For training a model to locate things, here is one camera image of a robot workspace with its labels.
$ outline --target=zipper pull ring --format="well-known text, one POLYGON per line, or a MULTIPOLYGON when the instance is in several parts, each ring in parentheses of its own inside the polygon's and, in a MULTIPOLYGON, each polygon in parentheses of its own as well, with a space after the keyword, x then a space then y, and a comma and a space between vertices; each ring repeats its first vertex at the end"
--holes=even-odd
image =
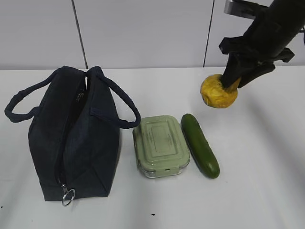
POLYGON ((71 204, 72 200, 74 200, 74 197, 75 197, 75 189, 72 188, 72 189, 70 189, 70 190, 68 191, 68 189, 67 189, 67 187, 66 187, 65 184, 62 184, 61 187, 62 187, 63 193, 64 193, 64 195, 63 195, 63 197, 62 197, 61 203, 62 203, 62 205, 63 205, 64 207, 66 207, 66 206, 68 206, 69 204, 71 204), (67 200, 68 203, 65 203, 65 202, 66 202, 66 197, 67 197, 67 195, 68 195, 70 192, 73 192, 72 198, 71 198, 70 200, 67 200))

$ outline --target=bag handle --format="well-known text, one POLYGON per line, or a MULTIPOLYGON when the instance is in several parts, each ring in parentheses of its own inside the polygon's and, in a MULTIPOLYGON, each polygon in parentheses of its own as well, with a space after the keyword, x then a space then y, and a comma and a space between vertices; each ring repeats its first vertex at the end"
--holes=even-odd
POLYGON ((105 112, 101 111, 100 109, 91 107, 90 108, 90 114, 101 119, 101 120, 106 120, 107 122, 110 122, 112 124, 115 124, 116 126, 122 128, 122 129, 129 129, 136 127, 140 124, 141 121, 141 116, 134 105, 133 101, 131 98, 120 88, 115 82, 113 82, 111 79, 108 79, 102 72, 97 73, 97 77, 103 81, 108 87, 110 87, 133 111, 135 115, 135 121, 134 122, 128 122, 126 120, 122 120, 117 117, 110 116, 106 114, 105 112))
POLYGON ((6 106, 4 113, 5 115, 11 120, 13 123, 19 123, 24 120, 28 120, 32 118, 33 116, 37 116, 41 110, 40 106, 36 106, 30 110, 27 114, 15 114, 13 113, 13 109, 15 106, 20 103, 27 95, 32 93, 33 91, 36 91, 37 89, 40 89, 46 85, 48 85, 54 78, 54 76, 57 74, 57 70, 54 71, 47 79, 44 81, 37 83, 31 87, 28 87, 25 90, 19 91, 16 95, 12 97, 10 100, 10 103, 6 106))

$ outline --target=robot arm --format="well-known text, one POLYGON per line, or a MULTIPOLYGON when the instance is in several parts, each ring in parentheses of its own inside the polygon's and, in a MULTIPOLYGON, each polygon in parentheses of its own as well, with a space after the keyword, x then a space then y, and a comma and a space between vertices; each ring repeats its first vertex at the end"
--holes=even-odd
POLYGON ((294 54, 286 45, 305 25, 305 0, 274 0, 270 7, 243 0, 227 0, 225 12, 254 19, 243 36, 224 38, 219 45, 229 54, 223 88, 239 78, 238 88, 275 69, 274 61, 289 62, 294 54))

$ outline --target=yellow fruit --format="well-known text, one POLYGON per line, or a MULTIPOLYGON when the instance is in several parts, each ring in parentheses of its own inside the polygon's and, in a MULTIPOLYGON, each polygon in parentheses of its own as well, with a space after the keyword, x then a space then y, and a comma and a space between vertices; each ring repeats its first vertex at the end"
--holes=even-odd
POLYGON ((221 76, 222 75, 220 74, 209 76, 201 84, 200 93, 205 104, 208 106, 215 108, 227 108, 237 98, 237 87, 241 78, 236 80, 230 87, 224 89, 220 82, 221 76))

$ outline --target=white wall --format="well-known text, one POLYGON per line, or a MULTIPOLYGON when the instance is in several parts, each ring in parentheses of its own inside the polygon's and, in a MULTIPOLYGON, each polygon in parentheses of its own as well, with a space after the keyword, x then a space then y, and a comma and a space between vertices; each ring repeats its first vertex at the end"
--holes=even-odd
MULTIPOLYGON (((89 67, 203 66, 213 0, 74 1, 89 67)), ((224 14, 224 5, 215 0, 206 67, 225 66, 219 43, 252 22, 224 14)), ((71 0, 2 0, 0 32, 0 70, 85 68, 71 0)), ((305 65, 302 35, 289 47, 289 64, 305 65)))
POLYGON ((0 70, 85 67, 69 0, 1 0, 0 34, 0 70))
MULTIPOLYGON (((269 6, 272 0, 251 0, 261 5, 269 6)), ((224 37, 242 36, 253 20, 240 18, 224 13, 225 0, 215 0, 212 26, 205 67, 226 66, 228 56, 219 50, 219 44, 224 37)), ((288 45, 295 57, 289 63, 276 61, 277 65, 305 65, 305 45, 303 34, 298 34, 288 45)))
POLYGON ((201 67, 212 0, 75 0, 89 66, 201 67))

